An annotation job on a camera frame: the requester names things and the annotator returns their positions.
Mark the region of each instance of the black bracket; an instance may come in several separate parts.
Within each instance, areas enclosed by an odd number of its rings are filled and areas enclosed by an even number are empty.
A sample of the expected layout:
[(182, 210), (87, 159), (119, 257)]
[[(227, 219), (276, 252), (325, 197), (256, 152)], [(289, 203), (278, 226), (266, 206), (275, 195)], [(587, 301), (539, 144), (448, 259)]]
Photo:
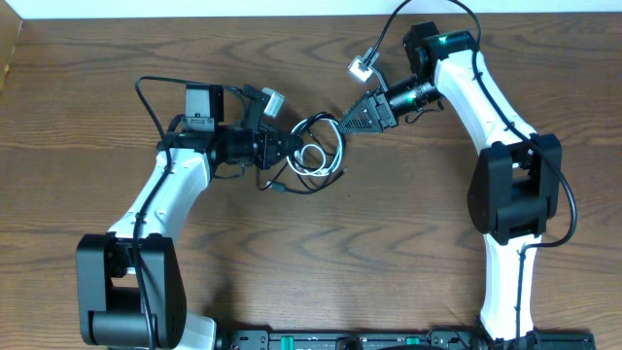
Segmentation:
[[(156, 346), (173, 349), (186, 325), (186, 294), (173, 240), (152, 234), (139, 241)], [(80, 333), (86, 344), (147, 347), (149, 336), (138, 288), (116, 287), (131, 266), (131, 239), (86, 234), (76, 252)]]
[[(555, 135), (532, 135), (559, 169), (562, 146)], [(529, 170), (514, 178), (513, 164)], [(468, 189), (468, 213), (475, 227), (489, 233), (501, 245), (514, 237), (540, 235), (557, 211), (559, 180), (544, 159), (525, 142), (505, 146), (495, 143), (479, 154)]]

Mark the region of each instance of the black cable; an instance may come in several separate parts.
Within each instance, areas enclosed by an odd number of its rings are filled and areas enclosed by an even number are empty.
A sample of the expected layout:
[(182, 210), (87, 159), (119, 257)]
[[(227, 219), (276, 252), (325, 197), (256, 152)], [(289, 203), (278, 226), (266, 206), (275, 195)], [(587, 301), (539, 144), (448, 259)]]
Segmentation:
[[(322, 146), (322, 144), (317, 140), (317, 138), (311, 133), (310, 131), (310, 127), (311, 125), (313, 125), (314, 123), (316, 123), (317, 121), (320, 121), (322, 119), (328, 119), (328, 120), (334, 120), (336, 121), (336, 118), (327, 112), (320, 112), (318, 114), (316, 114), (313, 117), (310, 117), (307, 119), (306, 123), (304, 123), (303, 125), (300, 126), (300, 128), (296, 131), (296, 133), (294, 135), (302, 137), (304, 135), (304, 133), (309, 133), (311, 135), (311, 137), (318, 142), (319, 146), (322, 148), (322, 150), (325, 152), (325, 154), (327, 153), (325, 148)], [(345, 148), (346, 148), (346, 139), (345, 136), (339, 132), (338, 136), (341, 139), (341, 147), (342, 147), (342, 154), (345, 153)], [(301, 166), (302, 168), (305, 168), (309, 171), (314, 171), (317, 170), (314, 168), (310, 168), (307, 166), (304, 166), (303, 164), (300, 164), (297, 159), (295, 159), (295, 157), (292, 157), (293, 162), (295, 162), (296, 164), (298, 164), (299, 166)], [(258, 190), (260, 191), (265, 191), (268, 189), (274, 189), (280, 192), (287, 192), (287, 193), (295, 193), (295, 194), (312, 194), (312, 193), (316, 193), (319, 192), (325, 188), (327, 188), (328, 186), (334, 184), (337, 180), (339, 180), (341, 178), (341, 176), (343, 176), (343, 174), (345, 173), (346, 169), (342, 169), (339, 172), (337, 172), (336, 174), (329, 174), (324, 181), (322, 182), (322, 184), (320, 186), (318, 186), (317, 188), (312, 188), (311, 186), (309, 186), (304, 179), (302, 179), (302, 176), (300, 176), (299, 174), (296, 173), (296, 176), (298, 178), (298, 180), (300, 181), (300, 183), (302, 184), (302, 186), (304, 186), (307, 191), (301, 191), (301, 190), (295, 190), (292, 188), (287, 187), (284, 184), (278, 183), (277, 180), (281, 177), (281, 175), (283, 175), (285, 169), (287, 168), (288, 164), (285, 162), (283, 164), (283, 166), (281, 167), (281, 169), (279, 169), (279, 171), (276, 173), (276, 175), (272, 178), (272, 180), (268, 181), (266, 183), (266, 185), (262, 186), (259, 180), (259, 169), (257, 169), (257, 173), (256, 173), (256, 187), (258, 188)]]
[(393, 18), (395, 18), (399, 10), (401, 10), (401, 8), (406, 6), (406, 4), (408, 4), (409, 2), (410, 0), (404, 0), (401, 4), (399, 4), (399, 6), (397, 6), (396, 10), (393, 11), (391, 16), (389, 17), (389, 20), (387, 20), (387, 24), (385, 24), (385, 27), (382, 29), (382, 33), (380, 33), (380, 37), (378, 38), (376, 45), (374, 45), (373, 49), (369, 53), (369, 56), (367, 57), (365, 62), (363, 62), (364, 64), (369, 64), (373, 56), (378, 52), (378, 49), (380, 48), (380, 44), (382, 43), (382, 40), (385, 38), (385, 34), (387, 34), (387, 30), (389, 30), (389, 26), (391, 25)]
[[(477, 18), (477, 15), (470, 8), (468, 8), (466, 5), (464, 5), (460, 1), (458, 1), (458, 0), (448, 0), (448, 1), (453, 3), (453, 4), (455, 4), (455, 5), (457, 5), (457, 6), (459, 6), (463, 10), (465, 10), (468, 13), (468, 15), (473, 19), (473, 21), (475, 22), (475, 25), (477, 26), (477, 39), (476, 39), (476, 44), (475, 44), (475, 50), (473, 51), (473, 56), (471, 58), (471, 65), (472, 65), (472, 68), (473, 68), (473, 73), (475, 74), (474, 79), (479, 84), (479, 87), (481, 88), (482, 92), (484, 93), (484, 95), (486, 96), (488, 101), (490, 102), (491, 106), (493, 106), (493, 108), (495, 109), (495, 111), (497, 112), (497, 114), (499, 115), (499, 117), (501, 118), (503, 123), (505, 124), (505, 126), (509, 130), (511, 130), (518, 138), (520, 138), (522, 141), (527, 143), (527, 145), (529, 145), (530, 149), (532, 151), (534, 151), (535, 154), (540, 156), (544, 160), (544, 162), (550, 167), (550, 169), (553, 171), (555, 176), (560, 181), (560, 184), (562, 185), (562, 188), (564, 189), (564, 192), (566, 193), (566, 197), (568, 198), (568, 202), (569, 202), (569, 207), (570, 207), (570, 226), (569, 226), (569, 229), (568, 229), (568, 232), (566, 233), (566, 235), (564, 237), (562, 237), (561, 239), (559, 239), (557, 241), (554, 241), (554, 242), (527, 244), (527, 245), (523, 246), (521, 248), (521, 251), (519, 252), (520, 264), (519, 264), (519, 272), (518, 272), (519, 273), (519, 276), (518, 276), (518, 291), (517, 291), (517, 299), (516, 299), (516, 307), (515, 307), (516, 308), (516, 337), (515, 337), (515, 343), (514, 343), (514, 347), (518, 348), (519, 347), (519, 342), (520, 342), (520, 310), (521, 310), (521, 297), (522, 297), (522, 290), (523, 290), (523, 288), (522, 288), (522, 285), (523, 285), (523, 270), (525, 268), (525, 258), (526, 258), (525, 253), (527, 252), (527, 250), (532, 249), (532, 248), (555, 248), (555, 247), (559, 247), (559, 246), (567, 243), (568, 241), (570, 241), (570, 239), (574, 235), (574, 231), (576, 230), (576, 222), (578, 220), (578, 216), (577, 216), (577, 213), (576, 213), (576, 202), (575, 202), (575, 199), (574, 199), (574, 194), (572, 194), (572, 190), (570, 188), (570, 184), (566, 180), (566, 177), (564, 176), (562, 171), (557, 167), (558, 164), (555, 164), (554, 161), (552, 159), (550, 159), (536, 143), (534, 143), (534, 141), (532, 141), (527, 136), (523, 135), (518, 129), (516, 129), (514, 124), (503, 113), (503, 111), (501, 110), (501, 108), (499, 107), (499, 105), (497, 104), (495, 99), (493, 98), (493, 96), (490, 94), (490, 92), (486, 88), (486, 85), (482, 81), (481, 73), (477, 69), (477, 53), (479, 52), (479, 46), (480, 46), (481, 38), (482, 38), (482, 27), (481, 27), (481, 24), (479, 22), (479, 18)], [(380, 34), (380, 37), (378, 38), (378, 42), (376, 43), (376, 45), (375, 45), (374, 49), (372, 50), (372, 53), (371, 53), (371, 55), (369, 57), (373, 57), (373, 55), (375, 54), (377, 49), (380, 47), (380, 43), (382, 42), (382, 39), (384, 38), (387, 30), (389, 29), (389, 25), (391, 24), (391, 21), (393, 21), (393, 18), (396, 16), (397, 12), (402, 7), (404, 7), (404, 5), (406, 5), (408, 2), (410, 2), (410, 0), (405, 0), (404, 2), (402, 2), (396, 8), (396, 10), (393, 12), (393, 14), (389, 17), (389, 20), (387, 21), (387, 24), (385, 25), (385, 28), (383, 29), (382, 33)]]
[(134, 271), (136, 272), (136, 280), (138, 282), (138, 290), (140, 293), (141, 303), (143, 306), (143, 310), (145, 311), (145, 322), (147, 323), (147, 333), (149, 334), (149, 349), (153, 350), (156, 348), (156, 330), (154, 329), (155, 325), (152, 319), (152, 309), (149, 306), (149, 299), (147, 298), (147, 288), (145, 287), (145, 279), (143, 278), (143, 270), (141, 266), (142, 260), (140, 257), (140, 251), (139, 251), (140, 248), (138, 245), (138, 239), (140, 238), (140, 228), (141, 228), (141, 225), (143, 225), (144, 223), (143, 219), (145, 215), (147, 215), (147, 209), (149, 208), (149, 204), (151, 204), (152, 200), (156, 196), (157, 190), (159, 190), (159, 188), (162, 186), (162, 184), (164, 183), (164, 180), (166, 180), (166, 177), (168, 176), (170, 172), (171, 151), (168, 147), (168, 142), (166, 141), (166, 134), (164, 134), (162, 125), (159, 123), (159, 120), (157, 119), (156, 114), (154, 113), (154, 110), (149, 105), (149, 102), (147, 102), (147, 99), (145, 98), (145, 96), (143, 95), (143, 92), (140, 89), (140, 83), (143, 80), (160, 80), (160, 81), (168, 81), (168, 80), (163, 80), (163, 79), (160, 79), (159, 77), (141, 77), (136, 80), (136, 84), (135, 84), (136, 93), (138, 94), (138, 97), (140, 98), (140, 100), (143, 102), (143, 105), (145, 106), (145, 109), (147, 109), (147, 112), (151, 116), (152, 121), (154, 121), (155, 128), (157, 128), (157, 132), (159, 133), (160, 138), (162, 139), (162, 147), (164, 148), (164, 152), (166, 153), (166, 164), (164, 165), (164, 171), (162, 172), (162, 175), (160, 176), (159, 180), (157, 180), (157, 183), (155, 183), (154, 188), (150, 191), (149, 195), (145, 199), (145, 202), (140, 208), (140, 211), (136, 214), (134, 232), (132, 234), (132, 260), (133, 260), (133, 265), (134, 265)]
[(440, 112), (445, 110), (445, 107), (440, 102), (440, 99), (436, 101), (436, 104), (438, 105), (438, 109), (434, 109), (434, 108), (425, 109), (425, 110), (421, 111), (421, 113), (419, 113), (417, 115), (417, 117), (415, 117), (415, 119), (410, 120), (409, 117), (411, 115), (408, 115), (408, 116), (406, 116), (406, 118), (404, 118), (404, 121), (406, 123), (416, 123), (421, 118), (421, 116), (425, 115), (426, 113), (430, 113), (430, 112), (440, 113)]
[[(170, 152), (170, 147), (169, 147), (170, 145), (169, 145), (169, 141), (166, 139), (166, 134), (164, 133), (164, 129), (162, 128), (162, 125), (157, 119), (156, 113), (154, 113), (154, 110), (152, 109), (149, 102), (145, 98), (143, 91), (140, 89), (140, 83), (144, 80), (159, 81), (159, 82), (166, 82), (166, 83), (176, 83), (176, 84), (203, 84), (203, 83), (193, 82), (193, 81), (188, 81), (188, 80), (183, 80), (183, 79), (175, 79), (175, 78), (144, 76), (144, 77), (138, 78), (134, 85), (134, 87), (136, 88), (136, 93), (138, 94), (138, 97), (140, 98), (141, 102), (145, 106), (145, 109), (147, 110), (150, 117), (152, 118), (152, 121), (155, 124), (155, 128), (157, 128), (157, 132), (159, 133), (159, 136), (162, 140), (162, 147), (166, 154), (166, 164), (164, 165), (164, 171), (162, 172), (162, 175), (157, 180), (157, 183), (155, 183), (155, 186), (152, 188), (149, 195), (145, 199), (145, 202), (141, 206), (140, 211), (136, 214), (136, 221), (134, 225), (134, 231), (132, 234), (132, 260), (133, 260), (134, 270), (136, 272), (136, 280), (138, 282), (138, 290), (140, 293), (141, 304), (142, 304), (143, 310), (145, 311), (145, 322), (147, 323), (147, 333), (149, 334), (149, 349), (152, 350), (156, 348), (156, 329), (153, 323), (152, 310), (149, 305), (149, 299), (147, 297), (147, 288), (145, 286), (145, 279), (144, 279), (143, 271), (142, 271), (142, 265), (141, 265), (142, 260), (140, 257), (140, 246), (138, 244), (138, 240), (140, 238), (141, 225), (144, 224), (144, 218), (147, 215), (147, 209), (149, 209), (149, 205), (151, 204), (154, 197), (156, 196), (157, 191), (162, 186), (162, 184), (166, 180), (166, 177), (170, 173), (170, 167), (171, 167), (172, 161), (171, 161), (171, 152)], [(224, 87), (224, 88), (226, 90), (233, 92), (235, 95), (238, 95), (238, 97), (243, 102), (244, 109), (246, 110), (246, 104), (244, 103), (243, 98), (241, 97), (242, 95), (241, 90), (238, 87)], [(168, 127), (168, 131), (175, 130), (175, 128), (177, 127), (177, 125), (179, 124), (183, 116), (184, 115), (176, 116), (171, 121)]]

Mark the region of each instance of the robotic arm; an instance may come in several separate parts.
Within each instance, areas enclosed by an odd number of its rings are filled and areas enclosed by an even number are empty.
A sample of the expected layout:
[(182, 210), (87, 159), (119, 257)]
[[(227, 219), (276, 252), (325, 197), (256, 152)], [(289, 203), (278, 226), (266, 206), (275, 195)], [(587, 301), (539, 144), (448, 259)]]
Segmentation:
[[(508, 129), (473, 78), (475, 41), (467, 31), (439, 34), (433, 22), (414, 25), (404, 37), (413, 76), (388, 87), (384, 77), (357, 57), (350, 70), (362, 80), (375, 74), (380, 88), (366, 93), (347, 111), (343, 132), (382, 132), (397, 118), (419, 112), (441, 96), (455, 107), (479, 159), (468, 191), (468, 210), (486, 244), (486, 298), (480, 322), (492, 340), (516, 337), (516, 299), (520, 273), (518, 252), (537, 244), (546, 220), (555, 215), (559, 182), (541, 157)], [(509, 105), (477, 53), (481, 80), (514, 127), (540, 146), (559, 168), (561, 146), (554, 135), (539, 136)], [(514, 178), (514, 168), (529, 170)], [(536, 249), (526, 253), (522, 282), (520, 336), (534, 329), (530, 296)]]
[[(283, 96), (269, 88), (258, 91), (245, 86), (242, 93), (250, 105), (244, 119), (239, 126), (220, 126), (223, 92), (221, 86), (187, 84), (183, 130), (168, 132), (158, 143), (155, 169), (143, 190), (106, 235), (88, 234), (80, 242), (76, 255), (80, 325), (87, 344), (148, 346), (150, 337), (139, 289), (116, 287), (113, 282), (134, 273), (131, 242), (136, 221), (142, 219), (140, 260), (155, 346), (214, 348), (214, 321), (186, 311), (174, 249), (182, 226), (196, 198), (209, 187), (219, 164), (253, 164), (268, 169), (302, 147), (299, 137), (261, 121), (263, 117), (276, 117)], [(158, 185), (166, 171), (165, 147), (170, 151), (170, 170)], [(152, 194), (155, 186), (159, 188)], [(142, 218), (137, 217), (151, 195), (146, 212)]]

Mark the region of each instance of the white robotic arm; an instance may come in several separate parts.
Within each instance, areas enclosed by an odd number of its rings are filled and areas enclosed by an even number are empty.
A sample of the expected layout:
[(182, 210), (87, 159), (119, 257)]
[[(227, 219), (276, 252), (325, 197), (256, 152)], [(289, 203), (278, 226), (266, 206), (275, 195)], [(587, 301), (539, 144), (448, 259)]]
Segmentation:
[[(381, 87), (368, 92), (344, 115), (343, 132), (382, 132), (397, 126), (397, 117), (421, 112), (424, 105), (446, 98), (458, 113), (479, 155), (468, 192), (468, 209), (486, 245), (486, 298), (480, 320), (493, 340), (516, 337), (517, 298), (521, 257), (527, 245), (541, 241), (546, 220), (556, 210), (558, 180), (534, 155), (484, 94), (473, 72), (475, 43), (466, 31), (439, 34), (432, 22), (413, 26), (404, 37), (404, 47), (414, 75), (389, 86), (372, 67), (372, 49), (357, 57), (350, 70), (362, 80), (375, 74)], [(480, 79), (510, 124), (527, 138), (561, 159), (554, 135), (538, 136), (507, 102), (477, 53)], [(513, 178), (512, 169), (529, 169), (525, 178)], [(530, 296), (536, 249), (527, 251), (521, 285), (520, 336), (534, 329)]]
[[(475, 149), (490, 148), (494, 143), (501, 142), (511, 145), (521, 140), (500, 119), (478, 83), (473, 79), (471, 58), (473, 51), (465, 50), (450, 53), (448, 58), (436, 63), (434, 85), (456, 109), (470, 135)], [(493, 78), (488, 73), (481, 52), (477, 54), (477, 66), (482, 74), (481, 79), (491, 92), (503, 112), (524, 135), (535, 134), (536, 131), (523, 121), (509, 105)], [(486, 243), (486, 298), (480, 313), (482, 325), (492, 339), (510, 340), (516, 336), (516, 298), (518, 291), (519, 255), (521, 248), (527, 244), (541, 241), (530, 234), (509, 239), (501, 245), (489, 233), (484, 234)], [(520, 332), (524, 336), (534, 329), (530, 312), (530, 296), (532, 290), (533, 266), (536, 249), (527, 252), (523, 272), (523, 293)]]

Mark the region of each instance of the wood grain surface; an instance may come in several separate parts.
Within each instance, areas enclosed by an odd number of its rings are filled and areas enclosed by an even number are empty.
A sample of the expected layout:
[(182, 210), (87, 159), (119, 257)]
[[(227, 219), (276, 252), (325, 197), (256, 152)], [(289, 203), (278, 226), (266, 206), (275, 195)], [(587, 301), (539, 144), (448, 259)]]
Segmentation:
[[(473, 27), (465, 16), (398, 17), (381, 49), (391, 82), (409, 73), (401, 37), (431, 19), (444, 31)], [(322, 110), (340, 115), (365, 89), (347, 65), (385, 20), (27, 21), (0, 96), (0, 348), (86, 348), (76, 245), (121, 216), (155, 162), (138, 76), (274, 88), (288, 101), (283, 125)], [(535, 323), (589, 330), (600, 349), (619, 349), (622, 14), (481, 20), (501, 90), (528, 123), (562, 141), (579, 210), (573, 241), (538, 252)], [(145, 92), (164, 123), (184, 110), (183, 87), (145, 83)], [(232, 98), (226, 106), (235, 121), (240, 107)], [(275, 330), (473, 325), (485, 292), (483, 239), (466, 202), (475, 161), (448, 106), (349, 138), (349, 171), (314, 195), (258, 192), (253, 172), (214, 181), (177, 249), (189, 309)], [(566, 232), (567, 204), (561, 195), (545, 240)]]

